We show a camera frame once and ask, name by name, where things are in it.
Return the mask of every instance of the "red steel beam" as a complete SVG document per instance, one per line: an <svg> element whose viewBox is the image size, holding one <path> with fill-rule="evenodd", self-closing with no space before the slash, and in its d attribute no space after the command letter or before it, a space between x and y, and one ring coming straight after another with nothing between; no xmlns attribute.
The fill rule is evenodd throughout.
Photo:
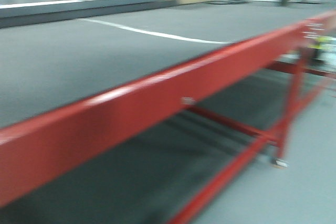
<svg viewBox="0 0 336 224"><path fill-rule="evenodd" d="M200 101L307 45L312 22L334 29L336 11L1 129L0 207L187 108L182 97Z"/></svg>

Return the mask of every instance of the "gray concrete floor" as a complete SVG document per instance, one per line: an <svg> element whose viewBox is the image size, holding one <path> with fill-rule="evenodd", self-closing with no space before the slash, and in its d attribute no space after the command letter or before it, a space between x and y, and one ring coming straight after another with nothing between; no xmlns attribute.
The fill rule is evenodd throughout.
<svg viewBox="0 0 336 224"><path fill-rule="evenodd" d="M192 223L336 223L335 95L327 90L296 120L288 169L259 156Z"/></svg>

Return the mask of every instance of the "red table frame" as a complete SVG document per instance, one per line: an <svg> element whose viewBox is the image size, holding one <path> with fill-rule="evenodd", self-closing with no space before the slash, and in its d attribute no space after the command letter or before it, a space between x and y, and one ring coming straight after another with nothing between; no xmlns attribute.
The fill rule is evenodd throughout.
<svg viewBox="0 0 336 224"><path fill-rule="evenodd" d="M266 144L278 147L279 164L293 119L335 77L306 68L307 46L335 28L336 11L330 11L0 129L0 207L188 109L255 137L169 223L189 222ZM276 62L291 50L301 52L296 64ZM285 112L270 129L261 131L194 106L262 68L292 74ZM326 78L301 97L304 72Z"/></svg>

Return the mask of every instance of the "white stripe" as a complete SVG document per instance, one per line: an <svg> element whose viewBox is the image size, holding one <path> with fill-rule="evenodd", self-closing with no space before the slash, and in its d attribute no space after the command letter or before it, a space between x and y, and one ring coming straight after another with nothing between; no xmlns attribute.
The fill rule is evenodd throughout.
<svg viewBox="0 0 336 224"><path fill-rule="evenodd" d="M155 31L145 31L145 30L132 28L132 27L129 27L129 26L123 26L123 25L120 25L120 24L105 22L105 21L96 20L96 19L78 18L78 20L84 20L84 21L88 21L88 22L93 22L93 23L98 23L98 24L102 24L102 25L106 25L106 26L112 26L112 27L120 28L120 29L123 29L123 30L134 31L136 33L148 34L148 35L164 37L164 38L169 38L169 39L178 39L178 40L183 40L183 41L206 43L206 44L228 44L229 43L229 42L222 42L222 41L192 39L192 38L186 38L186 37L181 37L181 36L177 36L177 35L157 33Z"/></svg>

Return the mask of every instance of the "large table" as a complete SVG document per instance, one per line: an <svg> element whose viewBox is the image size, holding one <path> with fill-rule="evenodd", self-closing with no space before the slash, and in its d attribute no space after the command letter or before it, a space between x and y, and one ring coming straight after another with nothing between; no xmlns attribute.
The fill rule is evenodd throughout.
<svg viewBox="0 0 336 224"><path fill-rule="evenodd" d="M305 38L307 25L314 24L318 33L319 23L325 31L334 29L334 12L302 21L333 6L195 4L1 29L0 169L6 176L0 188L6 191L0 202L7 206L0 218L8 223L189 220L199 209L188 217L173 216L254 144L253 137L218 129L194 114L259 135L253 152L274 144L274 130L255 131L279 120L274 115L283 111L289 75L254 73L267 66L302 71L304 60L291 66L273 62L312 42ZM295 95L295 84L292 88ZM244 125L200 111L196 102ZM289 110L295 113L303 109L293 106ZM183 109L189 111L176 115ZM293 115L288 117L280 123L286 130Z"/></svg>

